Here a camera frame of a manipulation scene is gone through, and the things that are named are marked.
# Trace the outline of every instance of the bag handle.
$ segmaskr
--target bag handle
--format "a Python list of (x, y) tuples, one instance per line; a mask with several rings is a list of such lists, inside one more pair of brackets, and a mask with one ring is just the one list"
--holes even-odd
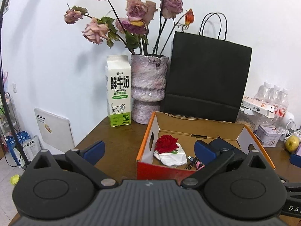
[(219, 29), (219, 36), (220, 36), (220, 34), (221, 34), (221, 31), (222, 31), (222, 20), (221, 20), (221, 17), (219, 16), (219, 14), (221, 14), (221, 15), (224, 16), (224, 18), (225, 18), (225, 21), (226, 21), (226, 30), (225, 30), (225, 38), (224, 38), (224, 40), (226, 40), (227, 31), (228, 31), (228, 21), (227, 21), (226, 16), (225, 16), (223, 13), (208, 13), (208, 14), (204, 17), (204, 19), (203, 19), (203, 21), (202, 21), (202, 24), (201, 24), (201, 27), (200, 27), (199, 35), (201, 35), (201, 30), (202, 30), (202, 27), (203, 27), (203, 30), (202, 30), (202, 36), (204, 36), (204, 28), (205, 28), (205, 24), (207, 23), (208, 19), (210, 19), (210, 17), (212, 17), (212, 16), (215, 15), (215, 14), (219, 17), (219, 21), (220, 21), (220, 24), (221, 24), (221, 27), (220, 27), (220, 29)]

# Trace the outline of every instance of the white tissue paper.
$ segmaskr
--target white tissue paper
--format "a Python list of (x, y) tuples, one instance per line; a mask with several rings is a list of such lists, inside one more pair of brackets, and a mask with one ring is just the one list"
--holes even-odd
[(187, 158), (186, 158), (185, 151), (183, 150), (182, 146), (179, 143), (177, 143), (177, 145), (179, 146), (177, 148), (178, 151), (177, 154), (173, 154), (170, 152), (159, 154), (158, 151), (155, 151), (154, 157), (156, 157), (164, 165), (172, 168), (186, 164)]

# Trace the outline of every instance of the white wall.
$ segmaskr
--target white wall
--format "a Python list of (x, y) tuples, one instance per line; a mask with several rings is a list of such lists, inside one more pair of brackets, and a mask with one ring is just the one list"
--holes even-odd
[[(119, 16), (125, 16), (125, 0), (111, 2)], [(79, 143), (106, 117), (106, 56), (127, 54), (127, 50), (119, 42), (112, 49), (88, 42), (81, 31), (89, 19), (67, 25), (63, 18), (67, 3), (87, 7), (95, 17), (110, 10), (107, 1), (11, 0), (3, 23), (3, 65), (9, 71), (9, 87), (23, 128), (32, 135), (39, 133), (33, 111), (38, 107), (69, 118), (74, 140)], [(246, 95), (253, 96), (264, 81), (289, 89), (289, 111), (300, 125), (301, 0), (183, 0), (183, 3), (185, 9), (193, 8), (195, 13), (190, 33), (197, 33), (202, 18), (209, 12), (219, 11), (227, 16), (227, 40), (253, 47)], [(156, 13), (150, 24), (151, 45), (157, 36), (158, 18)], [(205, 33), (216, 36), (219, 24), (216, 19), (211, 22)], [(172, 21), (168, 21), (161, 44), (171, 26)], [(164, 51), (167, 56), (171, 54), (171, 41)], [(12, 82), (17, 84), (17, 94), (11, 89)]]

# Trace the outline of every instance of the wooden table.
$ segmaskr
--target wooden table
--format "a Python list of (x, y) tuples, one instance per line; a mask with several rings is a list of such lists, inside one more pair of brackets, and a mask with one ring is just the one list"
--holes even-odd
[[(84, 149), (97, 140), (103, 140), (106, 144), (106, 152), (95, 166), (117, 181), (135, 179), (136, 156), (146, 127), (134, 121), (128, 126), (111, 127), (109, 119), (105, 118), (78, 144), (77, 148)], [(290, 182), (301, 181), (301, 169), (290, 163), (289, 153), (284, 149), (283, 142), (278, 142), (275, 148), (266, 148), (266, 151), (280, 176)], [(296, 226), (299, 222), (297, 218), (280, 217), (291, 226)], [(11, 223), (18, 218), (19, 216), (16, 215)]]

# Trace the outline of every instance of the screw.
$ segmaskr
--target screw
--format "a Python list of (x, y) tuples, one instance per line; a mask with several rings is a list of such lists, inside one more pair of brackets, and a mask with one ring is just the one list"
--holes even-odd
[(195, 186), (198, 184), (198, 180), (196, 178), (186, 178), (183, 180), (183, 184), (185, 184), (186, 186)]
[(105, 178), (100, 182), (103, 186), (113, 186), (115, 185), (116, 181), (112, 178)]

